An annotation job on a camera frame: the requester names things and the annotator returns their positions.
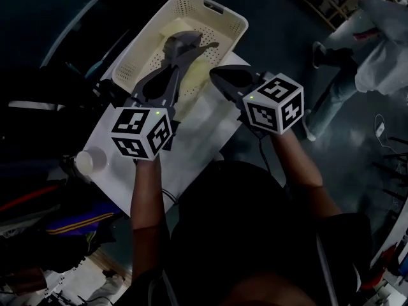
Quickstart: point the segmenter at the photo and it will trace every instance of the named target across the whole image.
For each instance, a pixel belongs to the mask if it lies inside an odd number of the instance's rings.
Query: black cable
[[[173,201],[173,203],[176,205],[177,204],[177,200],[176,200],[176,197],[174,197],[171,193],[169,193],[166,189],[162,189],[161,190],[162,192],[164,192],[168,197],[169,197],[169,199],[171,199],[172,201]]]
[[[262,138],[259,138],[259,151],[261,152],[263,162],[265,162],[265,165],[266,165],[266,168],[268,169],[269,174],[272,176],[272,174],[270,172],[268,160],[266,159],[266,156],[265,156],[265,154],[263,152],[263,149],[262,149]]]
[[[258,139],[259,141],[259,152],[261,153],[261,157],[263,162],[265,163],[266,168],[268,169],[269,174],[272,176],[272,173],[270,171],[269,168],[269,164],[268,164],[268,160],[266,159],[265,153],[263,152],[262,149],[262,140],[266,137],[269,136],[269,134],[264,134],[262,137],[259,137],[253,130],[252,128],[250,128],[249,126],[247,126],[247,128],[251,131],[252,134],[254,134],[254,136]]]

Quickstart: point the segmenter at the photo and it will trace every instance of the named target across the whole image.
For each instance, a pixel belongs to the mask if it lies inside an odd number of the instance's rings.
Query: basket handle
[[[216,3],[213,0],[204,0],[204,6],[222,15],[224,13],[224,6]]]

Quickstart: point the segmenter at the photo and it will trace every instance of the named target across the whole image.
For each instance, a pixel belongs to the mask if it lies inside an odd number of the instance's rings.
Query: dark floor
[[[305,107],[312,107],[337,72],[329,67],[315,70],[310,64],[313,41],[324,41],[330,34],[325,23],[301,0],[214,1],[243,15],[249,22],[249,29],[234,52],[260,70],[282,72],[301,83],[305,88]],[[408,131],[404,130],[408,106],[403,92],[392,97],[376,92],[356,94],[344,105],[326,133],[313,143],[305,139],[300,122],[293,128],[343,212],[363,212],[370,217],[373,252],[378,250],[395,220],[391,211],[398,212],[401,207],[398,200],[382,192],[383,188],[397,191],[395,180],[371,165],[373,161],[384,163],[382,155],[391,152],[381,147],[374,135],[374,117],[378,113],[385,118],[388,136],[408,140]],[[393,142],[387,145],[399,152],[405,149]],[[273,176],[283,185],[282,168],[267,138],[263,150]],[[243,126],[221,152],[227,160],[246,161],[265,168],[257,138]],[[167,218],[174,225],[177,209],[171,210]]]

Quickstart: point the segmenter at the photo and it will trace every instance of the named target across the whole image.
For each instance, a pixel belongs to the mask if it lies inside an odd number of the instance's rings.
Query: white table
[[[110,78],[115,63],[116,61],[102,79]],[[247,63],[232,53],[223,64]],[[113,111],[112,105],[106,109],[84,149],[97,146],[105,151],[107,166],[90,178],[118,207],[130,215],[136,167],[132,159],[119,154],[109,136]],[[237,121],[239,115],[235,105],[209,84],[179,125],[171,151],[160,152],[162,187],[174,196],[180,196],[238,129],[241,124]],[[164,209],[167,211],[173,202],[165,195],[163,198]]]

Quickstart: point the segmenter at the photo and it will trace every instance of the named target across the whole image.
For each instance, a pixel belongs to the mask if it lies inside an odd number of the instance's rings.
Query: person in white coat
[[[320,42],[313,44],[313,67],[326,64],[340,71],[303,116],[310,141],[324,133],[344,102],[357,92],[387,95],[408,86],[408,8],[386,0],[359,0],[359,6],[374,27],[354,34],[358,44],[353,49],[332,50]]]

